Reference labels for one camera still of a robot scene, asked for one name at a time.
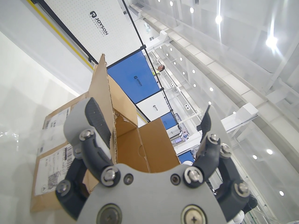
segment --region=cardboard flap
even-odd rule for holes
[[[138,126],[136,107],[113,78],[108,75],[113,108]]]
[[[125,133],[136,129],[137,126],[133,123],[131,123],[129,120],[127,120],[122,115],[119,115],[116,119],[115,129],[116,129],[116,136],[120,137],[124,135]]]
[[[180,165],[161,118],[139,128],[151,173],[164,172]]]
[[[141,172],[149,173],[149,165],[138,129],[131,130],[117,138],[117,162]]]
[[[102,54],[99,64],[95,67],[92,82],[89,86],[89,97],[93,97],[98,103],[111,132],[110,152],[112,160],[115,161],[114,111],[112,108],[104,54]]]

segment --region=metal plate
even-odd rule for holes
[[[183,181],[171,183],[171,175],[183,177],[188,165],[179,165],[169,171],[147,174],[124,164],[115,165],[121,172],[119,184],[113,188],[98,184],[88,198],[77,223],[96,223],[99,210],[112,203],[122,211],[122,224],[181,223],[181,214],[188,205],[199,206],[208,223],[225,224],[218,202],[206,183],[199,188],[188,188]],[[134,181],[124,184],[124,176],[132,174]]]

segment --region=bolt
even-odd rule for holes
[[[238,185],[235,183],[235,191],[241,197],[248,197],[250,195],[248,184],[245,181]]]
[[[206,218],[203,211],[197,206],[188,206],[183,211],[184,224],[205,224]]]
[[[93,131],[91,131],[91,130],[84,130],[84,131],[82,131],[81,133],[80,133],[80,135],[79,135],[79,139],[81,140],[81,141],[85,141],[85,139],[87,139],[87,138],[89,138],[91,135],[93,135],[94,134],[94,132]]]
[[[225,143],[221,143],[221,150],[220,150],[221,154],[231,154],[231,147],[229,147],[227,144]]]
[[[210,136],[210,139],[213,141],[213,142],[217,142],[219,140],[219,137],[216,135],[216,134],[212,134]]]
[[[69,192],[70,188],[71,183],[68,180],[64,179],[59,182],[59,184],[56,187],[56,191],[60,193],[61,196],[65,196]]]
[[[193,166],[185,169],[184,179],[187,184],[191,184],[192,182],[202,183],[204,180],[201,171],[198,168]]]
[[[188,176],[193,182],[200,180],[200,174],[196,170],[190,170]]]
[[[104,180],[111,181],[114,179],[115,179],[115,171],[113,169],[109,169],[104,176]]]
[[[104,206],[96,218],[97,224],[120,224],[122,220],[121,210],[114,204]]]
[[[244,183],[240,183],[238,185],[238,190],[241,194],[246,194],[249,192],[249,188],[248,188],[248,185],[247,184],[244,184]]]
[[[57,191],[59,193],[63,193],[64,191],[66,191],[66,189],[68,188],[66,183],[61,183],[60,185],[57,186]]]
[[[80,154],[81,153],[81,149],[79,149],[79,148],[75,149],[75,153],[76,154]]]
[[[181,179],[180,176],[178,176],[177,174],[173,174],[171,175],[170,181],[173,185],[177,186],[180,184]]]
[[[133,175],[131,175],[131,174],[126,174],[126,175],[124,176],[124,183],[125,183],[125,185],[130,185],[130,184],[132,184],[133,180],[134,180],[134,177],[133,177]]]

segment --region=qr code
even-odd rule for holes
[[[48,190],[51,190],[58,185],[58,174],[59,172],[56,172],[48,177]]]

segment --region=white wall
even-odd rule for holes
[[[0,0],[0,11],[5,36],[77,93],[86,92],[91,69],[26,0]]]
[[[45,116],[78,94],[0,32],[0,223],[74,223],[67,214],[29,212]]]

